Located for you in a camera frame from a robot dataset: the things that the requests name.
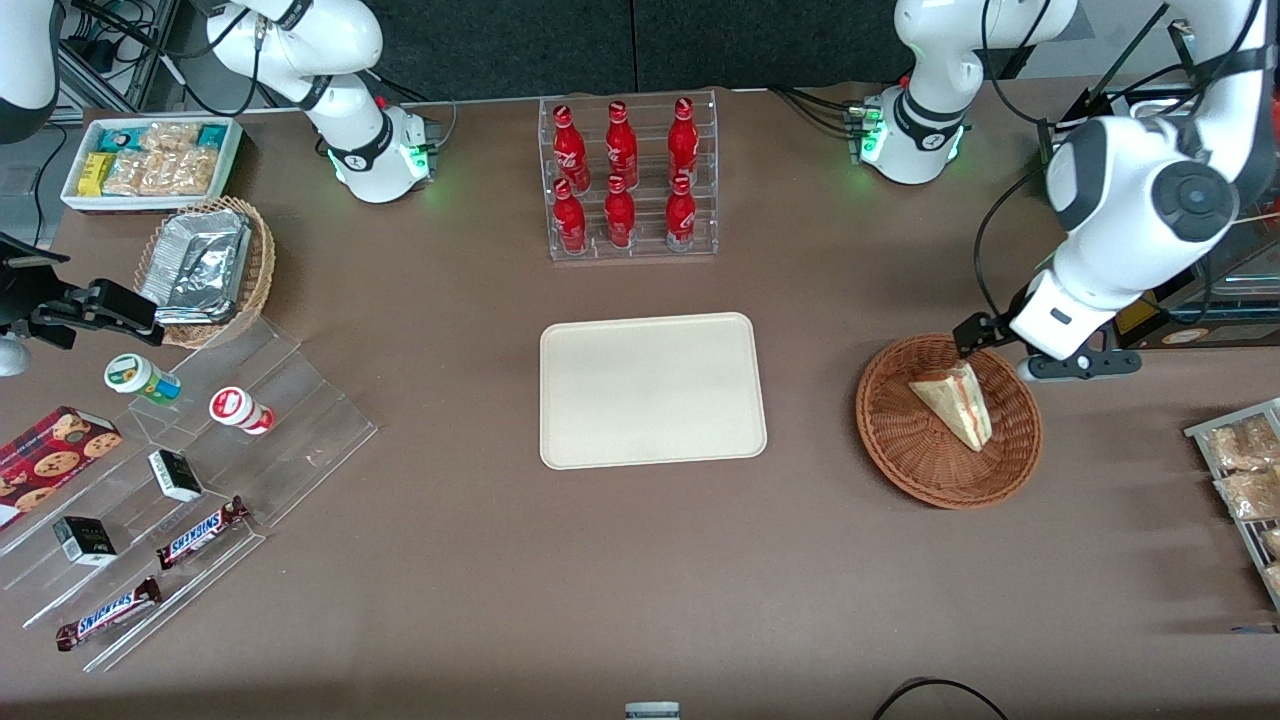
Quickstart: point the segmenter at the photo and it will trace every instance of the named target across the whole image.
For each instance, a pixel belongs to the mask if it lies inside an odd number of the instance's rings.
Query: brown wicker basket
[[[178,215],[187,213],[211,213],[214,210],[237,210],[243,213],[253,224],[253,233],[250,237],[250,255],[244,263],[244,275],[241,281],[238,310],[230,322],[221,325],[165,325],[164,343],[177,345],[191,350],[204,347],[218,336],[220,331],[227,331],[219,342],[230,340],[247,328],[262,313],[266,305],[266,296],[271,291],[271,273],[275,270],[275,240],[271,237],[271,228],[262,222],[262,215],[257,210],[236,197],[219,197],[207,202],[200,202],[191,208],[178,210]],[[155,251],[156,240],[160,237],[157,227],[151,233],[151,242],[142,251],[142,261],[138,263],[137,272],[133,273],[133,291],[142,290],[142,278],[151,266],[151,254]]]
[[[909,495],[938,507],[986,507],[1009,498],[1036,470],[1039,409],[1009,363],[995,352],[973,355],[992,434],[982,452],[969,450],[908,386],[956,360],[947,334],[909,337],[882,350],[858,383],[858,432],[881,471]]]

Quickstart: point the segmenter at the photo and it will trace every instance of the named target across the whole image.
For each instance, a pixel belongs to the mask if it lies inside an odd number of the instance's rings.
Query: snickers bar
[[[169,543],[168,547],[157,550],[156,556],[160,557],[160,569],[168,570],[173,568],[182,559],[209,544],[214,538],[223,534],[227,528],[230,528],[232,524],[246,515],[248,515],[248,509],[244,507],[244,503],[241,502],[237,495],[230,502],[219,507],[218,512],[205,518],[204,521],[183,533],[182,537]]]
[[[151,606],[160,605],[160,585],[156,584],[155,578],[147,578],[131,592],[99,607],[92,615],[81,618],[78,623],[68,623],[58,628],[58,650],[67,652],[102,628],[120,623]]]

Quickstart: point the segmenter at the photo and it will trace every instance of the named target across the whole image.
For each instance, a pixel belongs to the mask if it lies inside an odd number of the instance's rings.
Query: brown table
[[[1080,82],[1010,86],[1050,113]],[[334,181],[302,115],[243,118],[230,191],[279,245],[268,315],[381,430],[108,674],[52,670],[52,639],[0,598],[0,717],[609,719],[672,698],[690,720],[858,719],[914,675],[1020,717],[1275,717],[1280,638],[1226,634],[1274,615],[1180,433],[1280,393],[1275,352],[1037,387],[1033,482],[989,510],[925,507],[872,466],[852,388],[887,342],[980,307],[973,231],[1029,128],[984,92],[945,176],[900,187],[776,97],[718,97],[722,251],[678,265],[547,259],[536,102],[463,106],[439,182],[387,206]],[[132,278],[155,223],[68,213],[64,277]],[[1060,238],[1042,199],[1011,201],[987,238],[996,295]],[[755,324],[763,455],[543,466],[547,325],[722,310]],[[123,410],[100,377],[131,348],[33,347],[0,383],[0,437],[58,404]]]

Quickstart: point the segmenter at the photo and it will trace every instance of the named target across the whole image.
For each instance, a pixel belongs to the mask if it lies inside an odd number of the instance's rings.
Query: white cap
[[[238,387],[224,387],[209,401],[209,415],[224,425],[239,425],[253,414],[253,398]]]
[[[106,364],[102,382],[115,392],[138,392],[151,379],[151,361],[141,355],[125,352]]]

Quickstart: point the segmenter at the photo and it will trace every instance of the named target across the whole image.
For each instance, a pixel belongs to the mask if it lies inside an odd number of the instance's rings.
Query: red bottle
[[[566,178],[556,178],[552,186],[556,190],[556,205],[552,214],[556,215],[556,232],[561,236],[561,245],[570,255],[586,252],[586,213],[582,204],[573,197],[573,188]]]
[[[698,204],[689,196],[689,177],[678,176],[671,183],[667,199],[667,247],[684,252],[694,245],[694,213]]]
[[[609,172],[622,176],[627,190],[634,190],[640,184],[640,151],[625,102],[609,102],[609,132],[604,133],[604,145],[609,149]]]
[[[689,184],[698,184],[698,126],[694,124],[694,101],[687,97],[676,100],[676,122],[667,133],[667,154],[671,159],[668,179],[675,182],[676,176],[689,176]]]
[[[582,133],[573,127],[573,113],[567,105],[557,105],[552,110],[556,118],[556,164],[573,184],[573,192],[581,195],[591,187],[591,170],[586,169],[586,143]]]
[[[609,196],[604,199],[604,217],[609,220],[609,242],[620,250],[631,247],[636,237],[636,202],[627,192],[622,176],[609,176]]]

